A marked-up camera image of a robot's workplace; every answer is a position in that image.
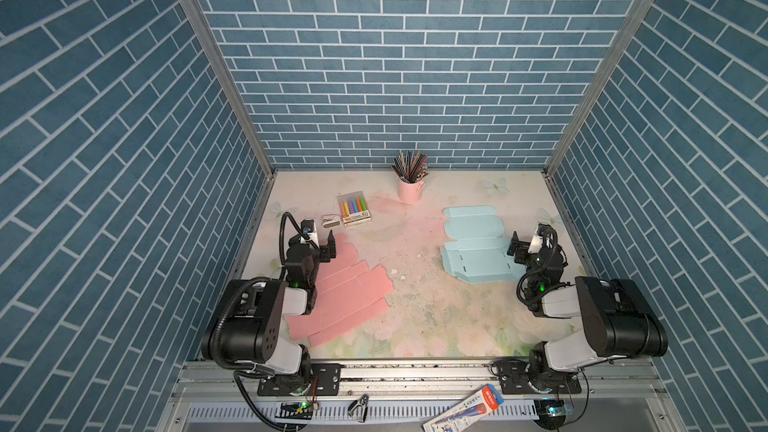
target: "toothpaste box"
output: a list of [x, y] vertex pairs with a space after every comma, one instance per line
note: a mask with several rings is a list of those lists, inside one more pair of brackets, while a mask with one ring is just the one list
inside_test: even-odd
[[490, 414], [504, 398], [488, 384], [422, 426], [424, 432], [459, 432]]

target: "product box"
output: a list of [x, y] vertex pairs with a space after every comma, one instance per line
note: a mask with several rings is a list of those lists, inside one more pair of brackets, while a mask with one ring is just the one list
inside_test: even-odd
[[488, 384], [422, 426], [424, 432], [459, 432], [490, 414], [504, 398]]
[[368, 204], [362, 191], [359, 190], [351, 194], [337, 196], [336, 200], [339, 201], [341, 222], [344, 224], [344, 227], [371, 221], [371, 211], [368, 209]]

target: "floral tabletop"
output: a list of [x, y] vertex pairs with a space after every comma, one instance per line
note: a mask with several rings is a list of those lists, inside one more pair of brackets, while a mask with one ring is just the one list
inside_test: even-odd
[[[280, 216], [297, 221], [338, 214], [336, 196], [362, 191], [372, 220], [344, 229], [360, 259], [381, 264], [395, 286], [389, 310], [340, 338], [311, 348], [313, 358], [487, 357], [527, 355], [533, 344], [555, 340], [581, 325], [578, 319], [535, 318], [514, 296], [516, 282], [468, 284], [447, 274], [439, 248], [446, 207], [493, 206], [505, 237], [530, 240], [536, 225], [558, 231], [568, 254], [564, 280], [585, 274], [571, 239], [538, 172], [430, 171], [422, 200], [397, 198], [393, 172], [280, 172], [267, 203], [243, 278], [280, 274]], [[286, 236], [293, 230], [286, 229]], [[323, 242], [328, 230], [320, 230]], [[283, 321], [282, 335], [288, 337]]]

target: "pencil holder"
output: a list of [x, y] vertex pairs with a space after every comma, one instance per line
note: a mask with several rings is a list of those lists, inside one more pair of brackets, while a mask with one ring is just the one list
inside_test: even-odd
[[405, 182], [401, 178], [398, 178], [397, 196], [402, 202], [406, 204], [415, 204], [422, 198], [422, 190], [424, 190], [424, 181], [419, 180], [415, 184]]

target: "clamp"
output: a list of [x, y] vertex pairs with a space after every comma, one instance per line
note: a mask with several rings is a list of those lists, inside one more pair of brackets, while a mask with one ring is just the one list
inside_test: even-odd
[[360, 409], [359, 417], [357, 418], [357, 421], [362, 423], [366, 421], [366, 418], [368, 417], [368, 394], [364, 394], [359, 399], [355, 400], [350, 404], [348, 408], [346, 408], [346, 413], [350, 417], [352, 417], [357, 409]]

